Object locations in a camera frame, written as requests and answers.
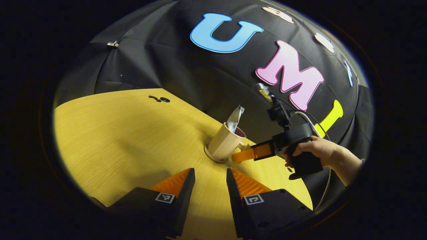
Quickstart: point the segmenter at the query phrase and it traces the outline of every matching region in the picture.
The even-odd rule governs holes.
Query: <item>table surface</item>
[[[156,102],[149,95],[170,102]],[[313,209],[303,181],[288,180],[291,173],[280,157],[225,164],[210,160],[203,146],[222,123],[162,88],[78,98],[57,107],[54,119],[58,149],[70,175],[106,206],[135,187],[149,188],[193,167],[196,182],[178,239],[237,239],[225,181],[229,167],[272,190],[284,188]]]

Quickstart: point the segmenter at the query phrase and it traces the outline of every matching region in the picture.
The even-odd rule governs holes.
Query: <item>mug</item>
[[[226,163],[228,157],[236,148],[241,151],[249,149],[251,146],[245,145],[242,141],[246,138],[246,134],[239,128],[236,128],[235,133],[231,132],[225,123],[220,127],[211,142],[204,147],[206,155],[217,163]]]

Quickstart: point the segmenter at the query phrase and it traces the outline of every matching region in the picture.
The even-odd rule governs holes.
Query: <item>white cable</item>
[[[308,123],[310,123],[311,128],[316,132],[317,136],[318,136],[319,138],[322,138],[322,137],[320,136],[320,133],[319,133],[319,132],[317,131],[317,129],[314,127],[313,123],[310,121],[310,118],[308,118],[308,117],[307,117],[307,115],[306,115],[305,113],[300,112],[300,111],[296,111],[295,113],[298,113],[299,115],[303,116],[303,117],[305,118],[305,120],[306,120]]]
[[[319,132],[317,131],[317,129],[314,127],[313,123],[310,121],[310,119],[307,117],[307,115],[306,115],[305,113],[300,112],[300,111],[295,111],[295,113],[297,113],[297,114],[301,115],[303,118],[305,118],[305,120],[307,120],[307,122],[308,122],[308,123],[310,123],[311,128],[316,132],[317,136],[318,136],[319,138],[322,138],[322,137],[320,136]],[[320,206],[320,204],[321,204],[321,203],[323,202],[323,200],[325,199],[326,192],[328,191],[328,188],[329,188],[329,182],[330,182],[330,175],[331,175],[331,172],[332,172],[332,170],[329,168],[328,183],[326,184],[325,191],[323,192],[323,196],[322,196],[322,198],[320,199],[319,204],[318,204],[318,205],[317,205],[317,207],[313,210],[313,212],[317,210],[317,208]]]

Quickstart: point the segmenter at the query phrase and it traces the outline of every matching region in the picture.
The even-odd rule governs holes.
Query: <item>pink letter m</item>
[[[278,82],[277,73],[284,68],[280,90],[287,92],[301,84],[296,92],[289,94],[289,99],[295,107],[306,111],[308,102],[319,84],[324,81],[323,76],[315,67],[300,71],[297,50],[282,40],[278,40],[277,44],[279,45],[279,50],[276,55],[266,67],[257,68],[255,73],[266,83],[276,85]]]

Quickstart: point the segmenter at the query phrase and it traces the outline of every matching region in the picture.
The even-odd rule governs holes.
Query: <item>mug handle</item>
[[[237,146],[241,151],[245,151],[251,148],[251,145],[245,145],[243,143],[239,143],[239,145]]]

